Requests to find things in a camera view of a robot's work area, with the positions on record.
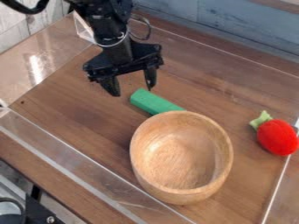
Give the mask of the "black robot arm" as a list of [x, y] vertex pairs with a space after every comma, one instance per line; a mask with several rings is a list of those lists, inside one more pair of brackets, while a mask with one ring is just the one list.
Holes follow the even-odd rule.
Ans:
[[133, 40], [128, 28], [132, 0], [64, 0], [87, 23], [101, 53], [83, 65], [91, 82], [96, 82], [112, 96], [120, 96], [117, 76], [144, 72], [148, 89], [156, 85], [156, 70], [164, 64], [159, 44]]

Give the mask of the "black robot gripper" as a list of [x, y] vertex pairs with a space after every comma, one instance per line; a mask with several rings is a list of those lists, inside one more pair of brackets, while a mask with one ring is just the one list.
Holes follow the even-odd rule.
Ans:
[[161, 46], [128, 40], [116, 47], [105, 48], [83, 65], [91, 81], [99, 81], [100, 86], [115, 96], [120, 96], [119, 75], [144, 71], [147, 89], [156, 85], [156, 69], [164, 63]]

